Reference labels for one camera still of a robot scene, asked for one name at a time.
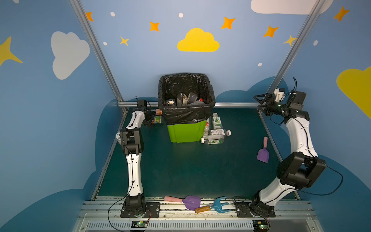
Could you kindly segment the red green label bottle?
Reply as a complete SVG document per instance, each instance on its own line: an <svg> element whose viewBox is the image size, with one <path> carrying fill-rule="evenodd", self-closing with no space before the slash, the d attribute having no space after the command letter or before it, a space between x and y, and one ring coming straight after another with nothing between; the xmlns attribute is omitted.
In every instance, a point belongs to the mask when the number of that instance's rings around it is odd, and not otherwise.
<svg viewBox="0 0 371 232"><path fill-rule="evenodd" d="M162 124L162 123L163 123L163 117L160 115L155 116L152 121L152 124Z"/></svg>

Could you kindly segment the purple text label bottle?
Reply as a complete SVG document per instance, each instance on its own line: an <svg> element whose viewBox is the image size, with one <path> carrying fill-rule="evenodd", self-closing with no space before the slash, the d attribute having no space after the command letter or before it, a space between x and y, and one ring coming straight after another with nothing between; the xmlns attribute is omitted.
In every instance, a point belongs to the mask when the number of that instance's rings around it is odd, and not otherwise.
<svg viewBox="0 0 371 232"><path fill-rule="evenodd" d="M226 129L213 129L209 130L209 135L231 136L231 131Z"/></svg>

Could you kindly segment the tall red white label bottle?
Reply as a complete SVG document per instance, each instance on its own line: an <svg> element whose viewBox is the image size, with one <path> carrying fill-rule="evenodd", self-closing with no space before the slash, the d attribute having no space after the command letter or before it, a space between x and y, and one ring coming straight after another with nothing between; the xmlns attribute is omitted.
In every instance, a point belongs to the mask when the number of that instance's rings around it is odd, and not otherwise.
<svg viewBox="0 0 371 232"><path fill-rule="evenodd" d="M203 132L203 138L204 138L204 139L207 139L207 138L208 138L208 135L209 135L209 129L210 129L210 120L207 119L207 121L206 121L206 125L205 125L205 128L204 128L204 132Z"/></svg>

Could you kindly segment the clear square bottle white cap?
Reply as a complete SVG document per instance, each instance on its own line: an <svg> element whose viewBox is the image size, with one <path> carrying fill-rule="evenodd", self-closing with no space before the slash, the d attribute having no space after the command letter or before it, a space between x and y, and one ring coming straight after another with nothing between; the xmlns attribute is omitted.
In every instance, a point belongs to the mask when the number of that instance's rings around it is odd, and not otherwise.
<svg viewBox="0 0 371 232"><path fill-rule="evenodd" d="M208 137L208 138L201 138L201 143L206 145L217 145L224 143L224 137Z"/></svg>

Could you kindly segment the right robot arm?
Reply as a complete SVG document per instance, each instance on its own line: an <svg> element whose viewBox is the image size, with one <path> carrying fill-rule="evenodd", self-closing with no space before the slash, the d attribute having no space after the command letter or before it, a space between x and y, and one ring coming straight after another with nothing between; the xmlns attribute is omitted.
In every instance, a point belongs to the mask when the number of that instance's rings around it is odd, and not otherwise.
<svg viewBox="0 0 371 232"><path fill-rule="evenodd" d="M274 207L286 195L311 187L326 168L313 147L308 112L303 110L306 93L291 91L286 103L271 93L254 96L258 109L266 116L283 117L289 132L291 154L282 160L272 183L258 191L249 208L255 217L274 215Z"/></svg>

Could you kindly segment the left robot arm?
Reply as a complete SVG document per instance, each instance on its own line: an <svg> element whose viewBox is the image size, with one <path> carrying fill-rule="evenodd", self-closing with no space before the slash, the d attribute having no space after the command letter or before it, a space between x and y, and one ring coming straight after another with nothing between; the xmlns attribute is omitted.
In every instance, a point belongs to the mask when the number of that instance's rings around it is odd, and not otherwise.
<svg viewBox="0 0 371 232"><path fill-rule="evenodd" d="M123 210L131 216L142 218L147 212L144 188L141 180L141 158L144 141L141 126L150 125L155 112L146 100L137 100L137 107L132 112L128 125L119 132L120 144L128 165L128 193Z"/></svg>

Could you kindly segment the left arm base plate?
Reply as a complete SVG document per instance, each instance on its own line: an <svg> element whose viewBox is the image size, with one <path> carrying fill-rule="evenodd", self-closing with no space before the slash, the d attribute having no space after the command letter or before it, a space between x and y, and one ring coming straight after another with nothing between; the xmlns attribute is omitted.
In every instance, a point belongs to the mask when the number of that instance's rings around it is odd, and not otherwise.
<svg viewBox="0 0 371 232"><path fill-rule="evenodd" d="M121 218L139 218L145 219L151 216L152 218L158 218L160 211L159 202L149 202L145 205L139 204L136 206L123 205L120 213Z"/></svg>

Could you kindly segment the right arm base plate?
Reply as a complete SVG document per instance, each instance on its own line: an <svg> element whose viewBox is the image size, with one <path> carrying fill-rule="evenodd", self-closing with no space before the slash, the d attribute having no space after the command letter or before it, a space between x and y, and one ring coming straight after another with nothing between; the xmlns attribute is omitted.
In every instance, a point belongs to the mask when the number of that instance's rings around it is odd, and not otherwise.
<svg viewBox="0 0 371 232"><path fill-rule="evenodd" d="M276 214L273 206L268 206L263 203L256 205L237 201L234 203L239 218L275 218Z"/></svg>

